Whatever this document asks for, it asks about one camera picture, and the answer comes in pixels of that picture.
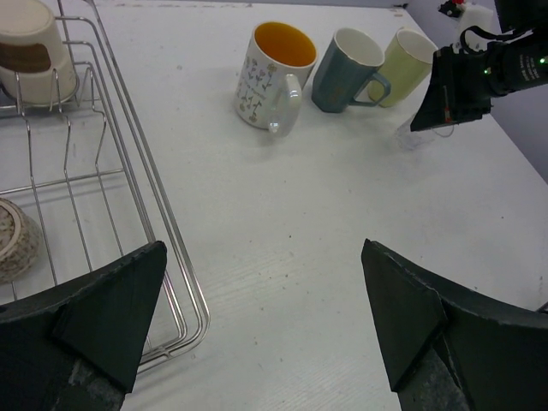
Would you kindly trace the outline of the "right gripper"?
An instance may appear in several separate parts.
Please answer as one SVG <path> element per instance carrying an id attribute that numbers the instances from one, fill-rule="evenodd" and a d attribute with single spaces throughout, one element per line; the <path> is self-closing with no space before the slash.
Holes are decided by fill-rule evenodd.
<path id="1" fill-rule="evenodd" d="M 491 100 L 503 95 L 503 42 L 479 26 L 465 28 L 459 40 L 458 52 L 445 46 L 433 53 L 413 132 L 479 120 L 491 111 Z"/>

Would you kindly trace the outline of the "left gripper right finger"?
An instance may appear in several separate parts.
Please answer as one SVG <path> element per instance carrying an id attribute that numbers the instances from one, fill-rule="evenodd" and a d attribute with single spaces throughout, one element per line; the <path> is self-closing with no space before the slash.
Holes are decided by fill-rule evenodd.
<path id="1" fill-rule="evenodd" d="M 361 253 L 391 391 L 403 410 L 545 410 L 547 307 L 527 310 L 378 241 Z"/>

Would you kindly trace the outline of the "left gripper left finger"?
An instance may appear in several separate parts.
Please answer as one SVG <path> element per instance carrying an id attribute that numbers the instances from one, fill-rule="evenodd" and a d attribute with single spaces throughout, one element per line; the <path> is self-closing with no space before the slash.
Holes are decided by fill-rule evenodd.
<path id="1" fill-rule="evenodd" d="M 119 410 L 167 265 L 161 241 L 1 307 L 3 410 Z"/>

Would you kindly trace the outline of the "clear glass cup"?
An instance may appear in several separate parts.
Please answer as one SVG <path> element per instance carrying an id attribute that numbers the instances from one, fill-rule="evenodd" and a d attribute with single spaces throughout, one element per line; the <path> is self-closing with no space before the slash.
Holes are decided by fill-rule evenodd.
<path id="1" fill-rule="evenodd" d="M 430 131 L 412 131 L 411 122 L 409 119 L 395 132 L 396 142 L 402 150 L 413 151 L 435 140 L 435 135 Z"/>

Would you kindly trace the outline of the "light green ceramic mug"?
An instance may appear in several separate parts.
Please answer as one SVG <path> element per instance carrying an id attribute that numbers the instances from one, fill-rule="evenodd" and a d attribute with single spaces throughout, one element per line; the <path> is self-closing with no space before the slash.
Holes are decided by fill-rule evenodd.
<path id="1" fill-rule="evenodd" d="M 431 73 L 437 46 L 425 35 L 400 28 L 384 52 L 378 70 L 389 83 L 390 93 L 379 105 L 391 107 L 402 102 Z"/>

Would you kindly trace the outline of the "grey blue ceramic mug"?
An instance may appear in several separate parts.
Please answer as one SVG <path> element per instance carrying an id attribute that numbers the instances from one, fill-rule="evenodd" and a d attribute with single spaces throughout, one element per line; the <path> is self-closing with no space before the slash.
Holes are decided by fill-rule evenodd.
<path id="1" fill-rule="evenodd" d="M 341 113 L 350 105 L 379 105 L 391 92 L 390 81 L 379 73 L 383 64 L 384 51 L 368 34 L 349 27 L 338 29 L 313 77 L 312 101 L 326 113 Z M 380 96 L 358 100 L 372 81 L 381 86 Z"/>

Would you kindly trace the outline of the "tan ceramic cup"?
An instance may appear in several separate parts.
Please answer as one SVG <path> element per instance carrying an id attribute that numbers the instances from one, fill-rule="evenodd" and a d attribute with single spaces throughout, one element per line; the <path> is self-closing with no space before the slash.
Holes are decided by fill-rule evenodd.
<path id="1" fill-rule="evenodd" d="M 42 243 L 37 223 L 15 203 L 1 198 L 1 284 L 29 272 Z"/>

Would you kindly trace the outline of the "white pearly round cup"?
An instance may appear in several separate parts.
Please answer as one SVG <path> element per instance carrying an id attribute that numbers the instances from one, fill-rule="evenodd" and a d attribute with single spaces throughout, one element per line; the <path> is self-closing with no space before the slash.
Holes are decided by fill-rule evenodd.
<path id="1" fill-rule="evenodd" d="M 298 28 L 278 21 L 256 26 L 235 91 L 237 115 L 274 137 L 288 135 L 317 59 L 314 43 Z"/>

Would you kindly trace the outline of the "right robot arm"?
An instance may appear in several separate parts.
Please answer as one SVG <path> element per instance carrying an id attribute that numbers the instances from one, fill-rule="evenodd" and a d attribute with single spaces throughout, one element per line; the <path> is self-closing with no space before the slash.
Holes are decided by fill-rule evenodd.
<path id="1" fill-rule="evenodd" d="M 412 132 L 479 120 L 494 98 L 547 83 L 547 2 L 496 1 L 495 11 L 500 33 L 490 33 L 489 22 L 470 23 L 433 52 Z"/>

